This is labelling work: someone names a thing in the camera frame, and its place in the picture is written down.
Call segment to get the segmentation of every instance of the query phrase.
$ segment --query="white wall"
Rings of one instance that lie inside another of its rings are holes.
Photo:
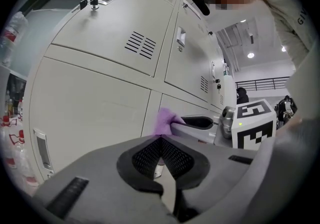
[[[290,60],[279,60],[267,64],[242,67],[239,72],[233,73],[235,82],[257,79],[290,77],[295,72],[295,67]]]
[[[283,89],[269,89],[269,90],[250,90],[246,94],[250,98],[268,98],[268,97],[282,97],[290,95],[289,91],[285,88]]]
[[[279,60],[267,64],[242,67],[239,72],[233,73],[233,79],[234,82],[242,82],[258,79],[291,77],[295,70],[295,66],[290,60]],[[249,98],[285,97],[289,94],[290,93],[285,88],[247,91]]]

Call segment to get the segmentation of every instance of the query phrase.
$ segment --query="black mesh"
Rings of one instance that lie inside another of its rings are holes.
[[[155,140],[133,155],[132,164],[142,175],[154,179],[155,169],[161,157],[162,139]]]
[[[160,157],[175,180],[187,173],[195,162],[189,154],[161,137],[134,154],[132,164],[139,173],[153,179]]]
[[[162,158],[175,180],[190,171],[195,163],[193,157],[165,139],[162,139]]]

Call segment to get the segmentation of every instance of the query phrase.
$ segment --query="black slot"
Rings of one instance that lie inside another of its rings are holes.
[[[149,39],[148,37],[146,37],[146,39],[148,39],[149,41],[151,41],[152,43],[156,44],[155,41],[152,41],[151,39]]]
[[[87,179],[75,177],[56,197],[46,209],[63,219],[74,206],[89,181]]]
[[[209,129],[213,126],[212,119],[205,116],[182,117],[182,119],[187,126],[191,127]]]
[[[128,40],[129,42],[131,42],[131,43],[133,43],[133,44],[135,44],[135,45],[137,45],[137,46],[140,46],[140,44],[138,44],[138,43],[136,43],[136,42],[134,42],[134,41],[131,41],[131,40]]]
[[[129,43],[127,43],[127,45],[128,45],[128,46],[131,46],[131,47],[133,47],[133,48],[139,49],[138,47],[135,47],[135,46],[133,46],[133,45],[131,45],[131,44],[129,44]]]
[[[136,33],[137,35],[141,36],[144,38],[144,36],[142,34],[137,33],[136,31],[133,31],[133,33]]]
[[[145,40],[146,43],[152,45],[153,47],[156,47],[153,43],[148,42],[147,40]]]
[[[148,48],[146,48],[146,47],[144,47],[144,46],[142,46],[142,48],[144,48],[144,49],[146,49],[146,50],[148,50],[148,51],[150,51],[150,52],[152,52],[152,53],[153,53],[153,51],[152,51],[152,50],[150,50],[150,49],[148,49]]]
[[[142,49],[141,49],[141,52],[144,52],[145,54],[148,54],[148,55],[152,56],[152,54],[151,54],[151,53],[146,52],[146,51],[144,51],[144,50],[142,50]]]
[[[125,46],[124,48],[127,48],[128,50],[130,50],[130,51],[133,51],[133,52],[137,53],[137,51],[132,50],[132,49],[130,49],[130,48],[128,48],[128,47],[126,47],[126,46]]]
[[[143,54],[141,54],[141,53],[140,53],[140,55],[142,55],[143,57],[146,57],[146,58],[148,58],[149,60],[151,60],[151,58],[148,57],[148,56],[146,56],[146,55],[143,55]]]
[[[135,38],[133,38],[133,37],[131,37],[131,36],[130,36],[130,38],[133,39],[133,40],[136,40],[136,41],[139,42],[139,43],[141,43],[141,41],[139,41],[139,40],[137,40],[137,39],[135,39]]]
[[[153,50],[155,49],[155,48],[153,48],[153,47],[151,47],[150,45],[147,45],[147,44],[145,44],[145,43],[144,43],[144,45],[145,45],[146,47],[149,47],[149,48],[153,49]]]
[[[137,37],[139,38],[141,41],[143,40],[143,38],[140,38],[139,36],[135,35],[135,34],[132,34],[134,37]]]
[[[228,159],[235,161],[235,162],[239,162],[245,165],[250,165],[253,161],[252,158],[248,158],[248,157],[244,157],[244,156],[239,156],[239,155],[232,155],[230,156]]]

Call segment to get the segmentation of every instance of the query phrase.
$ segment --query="air vent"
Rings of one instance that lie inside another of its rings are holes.
[[[252,158],[243,157],[243,156],[239,156],[239,155],[232,155],[228,159],[235,161],[235,162],[245,164],[245,165],[251,165],[251,163],[253,161]]]
[[[206,94],[208,93],[208,80],[206,80],[203,76],[201,76],[201,90]]]
[[[151,60],[156,48],[156,42],[134,31],[124,48]]]
[[[52,214],[63,219],[85,190],[89,180],[75,177],[46,207]]]

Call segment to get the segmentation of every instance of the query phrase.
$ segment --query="locker handle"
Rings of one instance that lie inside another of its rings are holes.
[[[35,129],[33,129],[33,133],[35,135],[35,141],[37,144],[37,148],[39,150],[39,155],[40,155],[41,163],[43,167],[47,170],[53,171],[51,161],[49,158],[47,136],[44,133],[39,132]]]
[[[178,33],[176,35],[176,41],[183,47],[186,44],[186,31],[182,27],[178,27]]]

